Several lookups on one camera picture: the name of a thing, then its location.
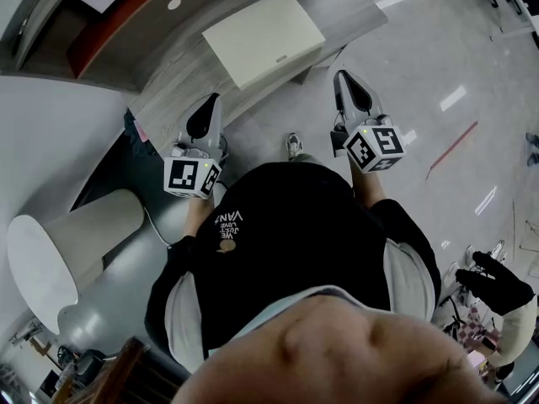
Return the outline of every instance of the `desk surface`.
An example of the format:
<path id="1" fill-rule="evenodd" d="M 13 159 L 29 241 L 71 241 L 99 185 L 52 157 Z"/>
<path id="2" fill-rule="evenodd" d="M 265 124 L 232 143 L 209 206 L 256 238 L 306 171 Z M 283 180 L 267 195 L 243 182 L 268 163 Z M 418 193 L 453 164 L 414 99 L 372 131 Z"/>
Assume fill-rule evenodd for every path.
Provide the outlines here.
<path id="1" fill-rule="evenodd" d="M 167 43 L 168 51 L 141 67 L 152 75 L 130 105 L 142 129 L 163 157 L 169 156 L 179 133 L 182 114 L 209 93 L 222 96 L 224 125 L 279 86 L 362 35 L 384 25 L 386 15 L 372 0 L 297 0 L 320 29 L 326 42 L 278 72 L 240 91 L 202 36 L 202 31 L 257 0 L 221 0 Z"/>

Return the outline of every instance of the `white cable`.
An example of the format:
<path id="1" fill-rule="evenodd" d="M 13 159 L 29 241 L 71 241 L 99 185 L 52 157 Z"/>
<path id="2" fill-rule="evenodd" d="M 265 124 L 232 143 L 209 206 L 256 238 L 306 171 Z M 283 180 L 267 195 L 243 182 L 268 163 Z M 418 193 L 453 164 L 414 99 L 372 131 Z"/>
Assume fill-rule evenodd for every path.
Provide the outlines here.
<path id="1" fill-rule="evenodd" d="M 148 220 L 150 221 L 150 224 L 152 225 L 153 227 L 153 230 L 155 231 L 155 233 L 157 233 L 157 236 L 159 237 L 159 239 L 161 240 L 161 242 L 166 245 L 167 247 L 170 247 L 171 244 L 169 244 L 168 242 L 166 242 L 163 237 L 161 236 L 161 234 L 159 233 L 159 230 L 157 229 L 157 227 L 155 226 L 155 223 L 153 222 L 152 220 L 152 216 L 150 215 L 150 212 L 146 209 L 146 206 L 142 206 L 142 208 L 144 208 L 144 211 L 146 211 L 146 215 L 148 216 Z"/>

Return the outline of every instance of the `foot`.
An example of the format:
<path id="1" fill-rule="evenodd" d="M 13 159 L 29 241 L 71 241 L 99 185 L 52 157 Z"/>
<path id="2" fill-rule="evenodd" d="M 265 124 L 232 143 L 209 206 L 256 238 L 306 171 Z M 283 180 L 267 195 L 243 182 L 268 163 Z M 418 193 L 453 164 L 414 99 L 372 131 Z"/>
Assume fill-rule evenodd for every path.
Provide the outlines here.
<path id="1" fill-rule="evenodd" d="M 481 300 L 472 295 L 472 292 L 463 287 L 456 298 L 466 308 L 476 306 Z"/>
<path id="2" fill-rule="evenodd" d="M 475 253 L 475 249 L 473 246 L 468 246 L 466 249 L 466 257 L 464 258 L 464 264 L 466 265 L 466 269 L 472 269 L 475 266 L 475 260 L 473 260 L 473 254 Z"/>
<path id="3" fill-rule="evenodd" d="M 526 133 L 526 140 L 533 146 L 539 148 L 539 136 L 533 135 L 532 133 Z"/>
<path id="4" fill-rule="evenodd" d="M 455 283 L 456 280 L 456 271 L 458 271 L 460 267 L 458 266 L 457 262 L 454 262 L 451 264 L 449 269 L 446 272 L 446 276 L 444 277 L 444 286 L 449 289 L 453 283 Z"/>
<path id="5" fill-rule="evenodd" d="M 533 152 L 531 156 L 528 158 L 527 164 L 528 166 L 539 164 L 539 154 L 537 154 L 536 152 Z"/>
<path id="6" fill-rule="evenodd" d="M 303 142 L 296 133 L 290 133 L 286 140 L 286 148 L 288 149 L 288 160 L 292 160 L 303 153 Z"/>

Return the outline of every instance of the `shoe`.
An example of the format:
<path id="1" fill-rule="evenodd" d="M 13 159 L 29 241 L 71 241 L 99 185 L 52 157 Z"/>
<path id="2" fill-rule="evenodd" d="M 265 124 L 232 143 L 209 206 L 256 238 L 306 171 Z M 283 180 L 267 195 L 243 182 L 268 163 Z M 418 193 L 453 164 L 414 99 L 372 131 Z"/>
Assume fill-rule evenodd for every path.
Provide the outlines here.
<path id="1" fill-rule="evenodd" d="M 463 287 L 458 293 L 456 300 L 458 300 L 460 304 L 465 306 L 466 308 L 472 308 L 473 306 L 476 306 L 479 302 L 481 302 L 479 298 L 476 298 L 474 295 L 472 295 L 472 292 L 465 287 Z"/>
<path id="2" fill-rule="evenodd" d="M 454 262 L 451 264 L 449 269 L 446 272 L 446 275 L 444 276 L 444 286 L 449 289 L 453 283 L 456 281 L 456 271 L 458 271 L 460 267 L 458 266 L 457 262 Z"/>
<path id="3" fill-rule="evenodd" d="M 494 247 L 494 250 L 490 252 L 490 257 L 494 260 L 498 260 L 499 254 L 502 251 L 502 248 L 504 248 L 505 241 L 503 239 L 500 239 L 498 241 L 498 244 L 496 244 L 496 247 Z"/>
<path id="4" fill-rule="evenodd" d="M 475 253 L 475 249 L 473 246 L 468 246 L 466 249 L 466 257 L 464 258 L 464 264 L 466 265 L 466 269 L 472 269 L 475 266 L 475 260 L 473 260 L 473 254 Z"/>
<path id="5" fill-rule="evenodd" d="M 303 142 L 296 133 L 290 133 L 286 140 L 286 149 L 288 150 L 288 160 L 298 157 L 303 154 Z"/>
<path id="6" fill-rule="evenodd" d="M 528 164 L 528 166 L 533 166 L 533 165 L 539 164 L 539 154 L 537 154 L 536 152 L 533 152 L 531 154 L 530 158 L 528 158 L 527 164 Z"/>
<path id="7" fill-rule="evenodd" d="M 526 133 L 526 140 L 534 147 L 539 148 L 539 136 L 533 135 L 532 133 Z"/>

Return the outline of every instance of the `white round stool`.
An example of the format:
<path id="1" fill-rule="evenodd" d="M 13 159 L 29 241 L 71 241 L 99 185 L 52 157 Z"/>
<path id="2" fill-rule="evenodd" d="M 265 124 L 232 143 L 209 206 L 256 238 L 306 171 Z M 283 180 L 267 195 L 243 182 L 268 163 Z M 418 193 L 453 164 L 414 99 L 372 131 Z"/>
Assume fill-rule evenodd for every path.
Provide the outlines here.
<path id="1" fill-rule="evenodd" d="M 9 266 L 36 317 L 60 333 L 58 313 L 103 272 L 103 256 L 139 229 L 144 210 L 129 190 L 116 190 L 46 225 L 29 215 L 8 229 Z"/>

